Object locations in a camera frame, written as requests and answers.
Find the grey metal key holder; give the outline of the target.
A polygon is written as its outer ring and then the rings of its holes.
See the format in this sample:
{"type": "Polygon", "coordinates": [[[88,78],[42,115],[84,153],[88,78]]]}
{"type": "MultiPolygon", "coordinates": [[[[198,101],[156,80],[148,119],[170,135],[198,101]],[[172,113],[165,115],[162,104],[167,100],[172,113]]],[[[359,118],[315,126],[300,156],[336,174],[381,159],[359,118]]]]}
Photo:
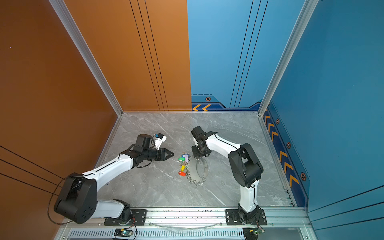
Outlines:
{"type": "Polygon", "coordinates": [[[208,163],[205,159],[192,157],[188,161],[187,178],[190,184],[202,185],[208,176],[208,163]]]}

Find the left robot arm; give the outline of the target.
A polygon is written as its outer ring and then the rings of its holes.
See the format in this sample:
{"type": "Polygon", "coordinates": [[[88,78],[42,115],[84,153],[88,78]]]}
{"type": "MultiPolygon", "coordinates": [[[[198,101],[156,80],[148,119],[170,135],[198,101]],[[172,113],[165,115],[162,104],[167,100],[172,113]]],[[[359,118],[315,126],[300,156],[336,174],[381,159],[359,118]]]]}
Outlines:
{"type": "Polygon", "coordinates": [[[133,214],[130,204],[117,199],[98,200],[97,193],[120,174],[142,168],[144,161],[152,163],[173,157],[173,152],[161,146],[166,139],[163,134],[140,134],[134,144],[106,164],[82,174],[70,174],[64,179],[53,207],[55,213],[77,224],[96,218],[112,220],[122,226],[131,224],[133,214]]]}

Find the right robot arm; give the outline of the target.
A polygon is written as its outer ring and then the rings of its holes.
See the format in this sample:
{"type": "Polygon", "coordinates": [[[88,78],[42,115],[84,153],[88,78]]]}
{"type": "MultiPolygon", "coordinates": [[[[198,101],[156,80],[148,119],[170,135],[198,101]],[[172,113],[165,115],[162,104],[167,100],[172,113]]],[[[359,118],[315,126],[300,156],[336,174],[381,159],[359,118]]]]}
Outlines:
{"type": "Polygon", "coordinates": [[[207,158],[212,151],[217,152],[229,160],[232,174],[240,185],[237,219],[229,216],[227,224],[267,225],[265,212],[257,202],[258,185],[264,168],[252,146],[248,143],[232,143],[216,132],[203,131],[200,126],[195,127],[191,133],[195,143],[192,146],[195,159],[189,160],[189,163],[207,158]]]}

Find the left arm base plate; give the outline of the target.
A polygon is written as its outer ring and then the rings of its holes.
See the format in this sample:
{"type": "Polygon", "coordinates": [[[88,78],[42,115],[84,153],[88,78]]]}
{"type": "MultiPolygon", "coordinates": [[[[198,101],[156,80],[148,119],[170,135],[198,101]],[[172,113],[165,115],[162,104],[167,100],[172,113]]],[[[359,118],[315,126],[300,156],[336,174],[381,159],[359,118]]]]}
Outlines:
{"type": "Polygon", "coordinates": [[[120,217],[118,218],[105,218],[105,226],[123,226],[130,227],[135,226],[144,226],[147,216],[147,210],[145,209],[136,209],[136,210],[126,210],[123,211],[120,217]]]}

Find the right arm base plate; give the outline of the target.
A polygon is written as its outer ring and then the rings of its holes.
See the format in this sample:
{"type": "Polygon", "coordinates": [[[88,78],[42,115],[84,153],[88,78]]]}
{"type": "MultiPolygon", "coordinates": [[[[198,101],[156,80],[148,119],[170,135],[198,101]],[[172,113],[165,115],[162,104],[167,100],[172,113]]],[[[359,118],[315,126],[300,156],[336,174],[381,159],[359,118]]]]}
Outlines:
{"type": "Polygon", "coordinates": [[[259,225],[266,226],[268,224],[265,211],[256,208],[250,213],[246,213],[242,209],[226,209],[226,221],[228,226],[237,225],[259,225]]]}

